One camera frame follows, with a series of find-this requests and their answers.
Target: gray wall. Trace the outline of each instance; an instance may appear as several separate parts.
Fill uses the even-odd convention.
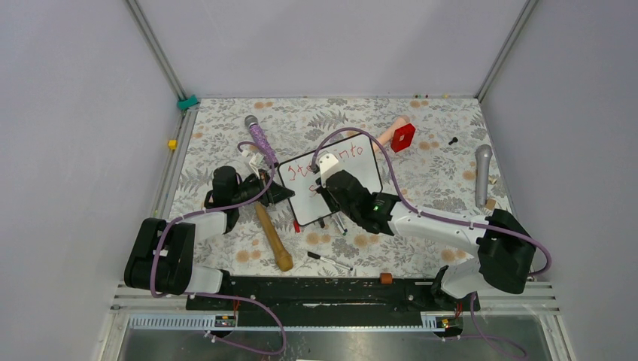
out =
[[[478,92],[525,0],[140,0],[198,96]]]
[[[122,1],[0,2],[0,356],[82,360],[175,130]]]
[[[581,360],[638,352],[638,2],[541,2],[483,104]]]

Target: leaf pattern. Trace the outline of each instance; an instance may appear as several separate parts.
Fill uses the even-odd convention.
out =
[[[475,99],[202,99],[171,208],[171,218],[201,209],[211,189],[212,172],[231,165],[243,177],[248,167],[236,150],[252,140],[244,118],[255,115],[280,162],[313,150],[335,129],[353,126],[380,135],[400,115],[412,119],[417,132],[412,145],[399,153],[388,149],[401,192],[413,204],[467,215],[489,214],[474,205],[474,150],[490,144]],[[348,136],[343,133],[334,139]],[[453,137],[458,142],[448,145]],[[384,191],[395,193],[387,163],[376,154]],[[490,198],[508,207],[507,190],[495,159],[488,187]],[[327,227],[311,224],[295,233],[287,202],[268,208],[272,224],[292,255],[294,267],[281,272],[257,219],[254,207],[239,210],[235,228],[195,244],[194,261],[235,275],[294,275],[324,277],[433,277],[440,267],[466,259],[445,244],[425,238],[366,234],[344,217],[343,236],[332,220]],[[353,272],[307,257],[311,250],[352,265]],[[452,254],[453,259],[445,255]]]

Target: green clamp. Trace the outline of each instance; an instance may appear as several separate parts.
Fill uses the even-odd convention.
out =
[[[194,106],[195,104],[199,103],[199,100],[197,100],[196,96],[190,96],[190,98],[186,99],[186,100],[182,100],[178,102],[178,108],[181,111],[185,111],[186,109]]]

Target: red cube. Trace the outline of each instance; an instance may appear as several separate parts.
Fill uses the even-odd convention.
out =
[[[416,130],[412,124],[406,124],[394,131],[392,143],[390,144],[390,148],[394,150],[394,153],[410,146],[412,139],[415,137]]]

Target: glittery microphone handle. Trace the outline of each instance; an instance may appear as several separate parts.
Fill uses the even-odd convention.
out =
[[[259,126],[259,123],[257,123],[257,117],[255,117],[254,115],[249,115],[246,117],[245,123],[246,123],[246,126],[248,127],[248,131],[253,136],[255,143],[257,143],[264,150],[266,150],[266,154],[268,155],[268,157],[266,157],[266,161],[270,163],[270,159],[274,159],[275,167],[278,166],[279,161],[277,160],[277,156],[275,156],[275,151],[273,151],[272,148],[270,147],[270,144],[268,144],[268,141],[266,140],[266,135],[263,134],[263,130]]]

